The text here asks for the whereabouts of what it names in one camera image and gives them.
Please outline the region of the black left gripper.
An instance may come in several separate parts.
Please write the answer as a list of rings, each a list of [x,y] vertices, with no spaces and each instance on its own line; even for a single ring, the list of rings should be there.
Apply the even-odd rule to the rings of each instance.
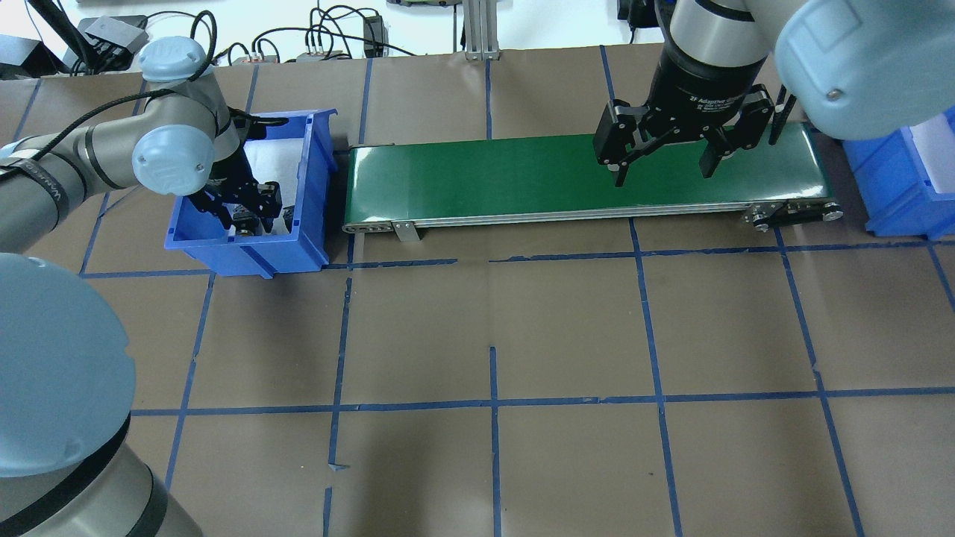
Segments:
[[[224,229],[236,225],[239,230],[248,229],[240,217],[234,217],[226,207],[239,205],[258,218],[266,233],[272,232],[273,221],[279,217],[282,207],[280,184],[276,181],[259,183],[253,177],[248,158],[242,149],[212,166],[210,179],[200,191],[187,196],[194,208],[219,219]]]

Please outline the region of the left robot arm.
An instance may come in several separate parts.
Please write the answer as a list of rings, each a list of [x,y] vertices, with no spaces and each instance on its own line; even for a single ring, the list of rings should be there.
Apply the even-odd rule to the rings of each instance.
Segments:
[[[654,72],[658,45],[228,68],[231,103],[332,108],[321,271],[216,276],[163,250],[173,200],[100,218],[128,166],[79,131],[44,157],[88,204],[35,245],[130,334],[131,443],[208,536],[717,536],[713,417],[690,308],[716,275],[710,217],[341,231],[367,143],[580,133]]]

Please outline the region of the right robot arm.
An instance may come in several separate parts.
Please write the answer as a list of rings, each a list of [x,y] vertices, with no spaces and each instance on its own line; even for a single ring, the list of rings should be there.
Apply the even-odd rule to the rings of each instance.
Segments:
[[[951,1],[678,1],[644,105],[614,99],[593,139],[621,186],[640,157],[705,140],[701,174],[798,102],[836,139],[886,136],[953,106]]]

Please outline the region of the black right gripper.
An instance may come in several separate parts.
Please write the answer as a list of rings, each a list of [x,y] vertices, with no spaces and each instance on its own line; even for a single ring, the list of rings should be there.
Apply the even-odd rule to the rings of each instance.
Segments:
[[[755,78],[767,56],[764,51],[741,66],[716,66],[666,42],[645,102],[634,106],[614,98],[601,113],[593,137],[597,164],[613,166],[615,187],[623,187],[639,157],[702,139],[707,146],[700,171],[710,179],[723,157],[757,147],[766,132],[773,101]]]

